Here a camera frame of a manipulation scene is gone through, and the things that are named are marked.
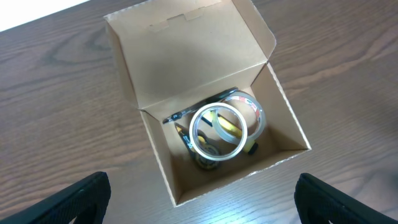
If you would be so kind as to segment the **clear tape roll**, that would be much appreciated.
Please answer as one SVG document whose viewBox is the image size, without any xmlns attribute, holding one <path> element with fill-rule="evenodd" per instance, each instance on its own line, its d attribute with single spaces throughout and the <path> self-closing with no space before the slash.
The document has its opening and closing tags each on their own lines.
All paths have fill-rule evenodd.
<svg viewBox="0 0 398 224">
<path fill-rule="evenodd" d="M 248 95 L 247 93 L 243 93 L 241 91 L 232 93 L 230 96 L 223 99 L 222 102 L 227 102 L 231 100 L 242 101 L 243 103 L 249 105 L 254 111 L 258 125 L 256 131 L 252 135 L 249 135 L 246 141 L 247 143 L 254 142 L 260 136 L 266 126 L 266 115 L 264 110 L 262 109 L 262 106 L 251 95 Z M 212 113 L 212 125 L 220 138 L 225 140 L 226 142 L 238 145 L 240 142 L 242 131 L 240 131 L 237 136 L 234 134 L 230 134 L 228 132 L 229 126 L 225 126 L 224 121 L 220 120 L 221 116 L 218 115 L 218 110 L 215 110 Z"/>
</svg>

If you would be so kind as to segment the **yellow correction tape dispenser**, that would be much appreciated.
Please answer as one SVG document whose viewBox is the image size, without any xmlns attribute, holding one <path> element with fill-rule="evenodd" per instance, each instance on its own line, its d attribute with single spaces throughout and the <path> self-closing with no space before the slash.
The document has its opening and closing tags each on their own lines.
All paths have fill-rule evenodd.
<svg viewBox="0 0 398 224">
<path fill-rule="evenodd" d="M 196 152 L 195 148 L 192 146 L 187 128 L 175 123 L 175 129 L 177 130 L 178 135 L 183 141 L 185 147 L 187 148 L 190 157 L 196 162 L 199 168 L 203 170 L 215 170 L 220 166 L 219 161 L 212 161 L 206 159 Z M 198 140 L 200 142 L 201 147 L 203 147 L 207 153 L 217 156 L 220 155 L 220 151 L 212 144 L 210 144 L 210 142 L 207 140 L 206 136 L 202 132 L 198 133 Z"/>
</svg>

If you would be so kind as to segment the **yellow highlighter with dark cap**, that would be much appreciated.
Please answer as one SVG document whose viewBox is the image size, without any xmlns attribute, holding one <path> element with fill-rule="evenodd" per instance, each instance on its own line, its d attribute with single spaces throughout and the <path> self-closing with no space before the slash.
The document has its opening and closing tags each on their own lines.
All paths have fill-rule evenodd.
<svg viewBox="0 0 398 224">
<path fill-rule="evenodd" d="M 214 112 L 209 111 L 201 117 L 201 120 L 204 121 L 209 126 L 212 125 Z M 225 133 L 234 136 L 240 141 L 242 136 L 242 131 L 235 126 L 233 123 L 228 121 L 226 118 L 222 117 L 222 115 L 218 115 L 218 122 L 222 128 L 222 131 Z M 249 155 L 253 155 L 258 149 L 258 143 L 255 140 L 247 140 L 245 146 L 243 147 L 243 151 Z"/>
</svg>

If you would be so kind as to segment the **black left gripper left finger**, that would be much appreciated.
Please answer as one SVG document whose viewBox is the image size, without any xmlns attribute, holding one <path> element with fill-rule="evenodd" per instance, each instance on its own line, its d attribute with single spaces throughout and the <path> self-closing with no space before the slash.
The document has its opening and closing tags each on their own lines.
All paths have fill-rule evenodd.
<svg viewBox="0 0 398 224">
<path fill-rule="evenodd" d="M 95 172 L 25 210 L 1 220 L 1 223 L 102 224 L 110 197 L 111 186 L 107 173 Z"/>
</svg>

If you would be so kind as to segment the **black gel pen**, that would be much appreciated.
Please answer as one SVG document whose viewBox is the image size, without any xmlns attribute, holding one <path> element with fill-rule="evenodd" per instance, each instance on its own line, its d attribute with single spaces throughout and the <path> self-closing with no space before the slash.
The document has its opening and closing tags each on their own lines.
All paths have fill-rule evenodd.
<svg viewBox="0 0 398 224">
<path fill-rule="evenodd" d="M 207 99 L 201 100 L 200 102 L 198 102 L 198 103 L 196 103 L 196 104 L 194 104 L 194 105 L 192 105 L 192 106 L 190 106 L 188 108 L 185 108 L 184 110 L 181 110 L 181 111 L 178 111 L 178 112 L 176 112 L 174 114 L 171 114 L 169 117 L 165 118 L 162 121 L 162 123 L 166 124 L 166 123 L 181 119 L 183 116 L 185 116 L 187 114 L 190 114 L 190 113 L 194 113 L 197 110 L 199 110 L 201 107 L 203 107 L 203 106 L 205 106 L 207 104 L 216 103 L 216 102 L 221 101 L 222 99 L 226 98 L 227 96 L 231 95 L 232 93 L 234 93 L 234 92 L 236 92 L 238 90 L 239 90 L 238 87 L 233 87 L 233 88 L 227 89 L 225 91 L 222 91 L 222 92 L 220 92 L 218 94 L 215 94 L 215 95 L 213 95 L 213 96 L 211 96 L 211 97 L 209 97 Z"/>
</svg>

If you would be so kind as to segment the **white masking tape roll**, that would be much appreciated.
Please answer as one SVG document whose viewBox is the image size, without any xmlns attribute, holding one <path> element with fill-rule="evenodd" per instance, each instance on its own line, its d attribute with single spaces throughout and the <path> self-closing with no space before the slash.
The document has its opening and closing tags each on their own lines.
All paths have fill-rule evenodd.
<svg viewBox="0 0 398 224">
<path fill-rule="evenodd" d="M 204 149 L 201 148 L 200 142 L 198 140 L 198 131 L 197 131 L 197 126 L 198 122 L 203 116 L 203 114 L 207 111 L 216 111 L 219 108 L 225 108 L 230 111 L 232 111 L 235 116 L 238 118 L 241 126 L 242 126 L 242 137 L 241 140 L 238 144 L 238 146 L 231 151 L 229 154 L 224 154 L 224 155 L 214 155 L 207 153 Z M 190 136 L 190 141 L 193 146 L 193 148 L 196 150 L 196 152 L 204 157 L 205 159 L 211 160 L 211 161 L 227 161 L 229 159 L 232 159 L 233 157 L 237 156 L 242 150 L 243 147 L 248 139 L 248 126 L 246 123 L 246 120 L 244 119 L 243 114 L 238 111 L 235 107 L 228 105 L 226 103 L 210 103 L 205 106 L 202 106 L 194 115 L 193 118 L 190 122 L 190 127 L 189 127 L 189 136 Z"/>
</svg>

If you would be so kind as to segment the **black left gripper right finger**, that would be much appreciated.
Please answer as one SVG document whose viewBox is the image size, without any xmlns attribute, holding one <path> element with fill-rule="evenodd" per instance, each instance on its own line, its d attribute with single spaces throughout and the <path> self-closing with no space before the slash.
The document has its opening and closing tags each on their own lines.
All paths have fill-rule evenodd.
<svg viewBox="0 0 398 224">
<path fill-rule="evenodd" d="M 397 224 L 309 173 L 300 174 L 294 201 L 302 223 Z"/>
</svg>

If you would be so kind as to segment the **cardboard box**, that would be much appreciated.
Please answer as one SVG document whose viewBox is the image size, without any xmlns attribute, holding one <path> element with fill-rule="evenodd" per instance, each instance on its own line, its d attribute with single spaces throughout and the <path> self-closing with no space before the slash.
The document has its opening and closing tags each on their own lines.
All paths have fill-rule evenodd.
<svg viewBox="0 0 398 224">
<path fill-rule="evenodd" d="M 275 36 L 251 1 L 146 1 L 104 19 L 122 92 L 140 111 L 174 207 L 310 150 L 269 63 Z M 205 171 L 165 119 L 232 87 L 262 106 L 266 127 L 253 155 Z"/>
</svg>

